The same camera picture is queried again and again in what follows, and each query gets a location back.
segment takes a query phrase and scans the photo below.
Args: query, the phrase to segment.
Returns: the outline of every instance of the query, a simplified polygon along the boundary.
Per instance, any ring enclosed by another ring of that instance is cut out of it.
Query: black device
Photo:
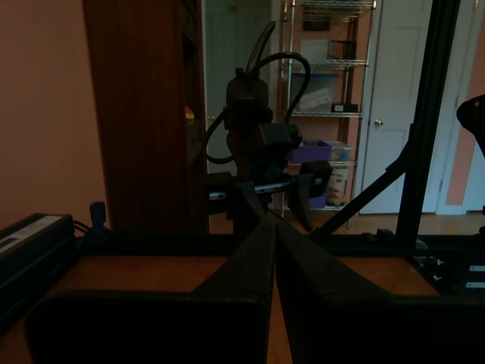
[[[0,231],[0,335],[40,298],[52,267],[75,254],[69,215],[34,214]]]
[[[456,117],[474,135],[485,158],[485,95],[464,102],[458,108]]]
[[[356,104],[332,104],[332,112],[358,112]]]

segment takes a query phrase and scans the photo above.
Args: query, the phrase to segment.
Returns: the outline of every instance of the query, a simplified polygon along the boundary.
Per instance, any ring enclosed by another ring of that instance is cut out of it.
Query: dark wood bookcase
[[[207,231],[200,2],[83,4],[111,227]]]

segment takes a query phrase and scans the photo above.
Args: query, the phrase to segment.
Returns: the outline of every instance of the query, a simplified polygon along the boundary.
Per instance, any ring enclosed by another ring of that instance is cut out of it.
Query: white door
[[[263,8],[235,7],[230,1],[227,2],[227,6],[221,6],[221,3],[211,0],[205,2],[207,127],[222,112],[226,105],[227,83],[234,78],[237,67],[246,69],[251,51],[270,19],[269,2],[261,4]],[[267,67],[261,70],[261,79],[268,81]],[[215,158],[230,156],[226,138],[227,130],[220,125],[209,141],[208,153]],[[226,165],[208,163],[209,173],[223,171],[236,175],[236,164],[234,162]]]
[[[467,211],[482,211],[485,205],[485,158],[478,144],[475,143],[473,159],[468,174],[467,189],[463,199],[463,207]]]
[[[433,0],[384,0],[363,188],[396,160],[413,122]],[[375,121],[382,120],[382,125]],[[397,213],[404,176],[384,190],[361,212]]]

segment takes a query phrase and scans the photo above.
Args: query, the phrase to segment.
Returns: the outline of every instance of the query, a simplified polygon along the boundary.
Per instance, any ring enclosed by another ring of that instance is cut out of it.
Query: storage box
[[[336,74],[312,74],[310,83],[300,99],[295,111],[330,112],[333,89],[338,78]],[[291,74],[291,100],[294,100],[305,79],[304,74]]]
[[[332,147],[321,140],[304,140],[303,144],[310,143],[310,146],[299,146],[291,152],[291,162],[315,162],[328,161]]]
[[[350,160],[352,154],[352,147],[347,146],[344,142],[326,142],[332,148],[330,153],[330,161],[341,162]]]
[[[332,175],[328,180],[327,191],[327,205],[342,207],[346,204],[346,185],[349,170],[347,167],[333,168]]]
[[[310,199],[310,209],[322,209],[327,204],[327,193]]]

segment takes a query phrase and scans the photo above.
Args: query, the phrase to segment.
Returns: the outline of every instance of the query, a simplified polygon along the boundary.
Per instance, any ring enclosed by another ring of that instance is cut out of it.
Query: shelf
[[[325,206],[325,207],[320,207],[320,208],[313,208],[310,209],[312,211],[340,211],[344,208],[345,206]],[[290,211],[288,206],[284,207],[285,211]]]
[[[309,59],[308,63],[310,64],[311,70],[318,70],[318,69],[328,69],[332,68],[334,70],[341,70],[347,69],[349,67],[358,67],[358,66],[367,66],[367,61],[365,59]],[[300,63],[295,62],[293,63],[290,60],[292,68],[295,71],[302,72],[303,66]]]
[[[361,14],[372,10],[375,2],[334,2],[298,0],[297,6],[303,11],[296,16],[297,21],[338,21],[352,22]]]
[[[372,2],[337,2],[334,0],[297,0],[296,5],[315,6],[322,8],[345,8],[345,9],[373,9],[375,1]]]
[[[303,112],[294,111],[292,116],[320,117],[320,118],[360,118],[360,112]]]
[[[355,166],[355,161],[329,161],[330,165],[333,167],[353,167]],[[302,163],[288,163],[288,166],[302,165]]]

